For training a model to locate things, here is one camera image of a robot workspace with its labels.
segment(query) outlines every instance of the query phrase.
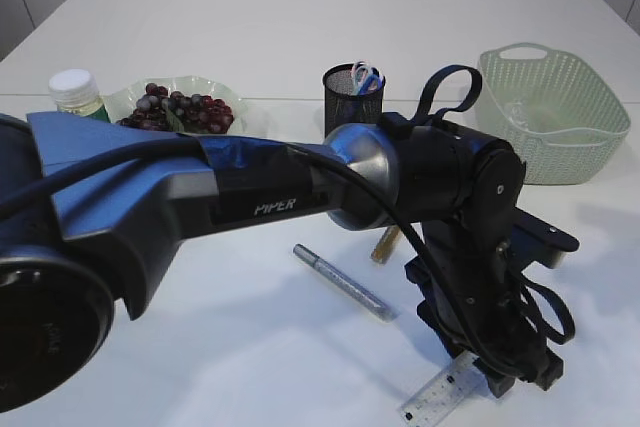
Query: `bunch of grapes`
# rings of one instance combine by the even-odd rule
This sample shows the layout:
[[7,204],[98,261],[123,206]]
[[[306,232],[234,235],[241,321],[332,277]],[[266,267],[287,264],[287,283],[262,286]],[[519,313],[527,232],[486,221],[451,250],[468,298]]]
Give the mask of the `bunch of grapes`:
[[233,123],[233,112],[224,100],[210,95],[184,95],[154,83],[147,84],[146,94],[136,102],[133,113],[119,121],[120,125],[143,130],[170,132],[170,116],[175,116],[185,131],[193,133],[226,134]]

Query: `white bottle cap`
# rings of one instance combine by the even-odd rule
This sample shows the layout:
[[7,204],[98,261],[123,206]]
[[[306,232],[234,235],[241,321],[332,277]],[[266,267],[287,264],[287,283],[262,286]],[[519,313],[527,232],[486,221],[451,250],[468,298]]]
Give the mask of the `white bottle cap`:
[[49,80],[49,93],[56,104],[69,109],[87,105],[100,96],[96,79],[83,69],[58,72]]

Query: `ruler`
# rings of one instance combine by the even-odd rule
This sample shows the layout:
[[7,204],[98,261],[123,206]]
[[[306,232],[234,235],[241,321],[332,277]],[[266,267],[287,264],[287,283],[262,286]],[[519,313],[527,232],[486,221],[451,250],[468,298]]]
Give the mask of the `ruler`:
[[434,427],[469,397],[485,380],[473,365],[476,358],[463,352],[400,407],[398,412],[407,425]]

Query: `black motor housing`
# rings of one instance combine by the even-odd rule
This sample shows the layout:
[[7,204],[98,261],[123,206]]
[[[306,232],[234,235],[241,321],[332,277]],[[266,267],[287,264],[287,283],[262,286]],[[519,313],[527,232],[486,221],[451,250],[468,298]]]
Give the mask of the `black motor housing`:
[[[0,116],[0,198],[41,177],[29,125]],[[0,412],[47,394],[101,346],[114,302],[98,269],[64,245],[48,200],[0,221]]]

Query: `white table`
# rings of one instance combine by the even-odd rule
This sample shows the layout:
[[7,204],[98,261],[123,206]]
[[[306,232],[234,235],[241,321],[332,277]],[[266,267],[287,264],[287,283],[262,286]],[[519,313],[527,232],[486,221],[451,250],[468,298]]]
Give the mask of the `white table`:
[[[154,3],[175,14],[152,14]],[[92,70],[105,92],[194,73],[268,109],[269,136],[320,141],[328,67],[375,61],[389,77],[385,109],[410,113],[408,100],[438,68],[473,65],[480,52],[521,40],[583,57],[640,122],[640,38],[601,0],[69,0],[0,64],[0,111],[51,108],[46,80],[72,66]],[[441,98],[459,98],[463,80]],[[565,375],[547,393],[522,383],[499,401],[480,392],[444,426],[637,424],[638,185],[632,131],[591,182],[524,188],[522,208],[582,242],[559,270],[528,271],[576,318],[576,339],[554,348]],[[187,242],[141,319],[129,322],[119,305],[95,359],[0,423],[400,427],[397,407],[448,359],[414,313],[421,297],[402,270],[413,253],[402,243],[387,266],[374,266],[378,235],[318,215]],[[354,305],[291,255],[296,242],[400,317],[382,324]]]

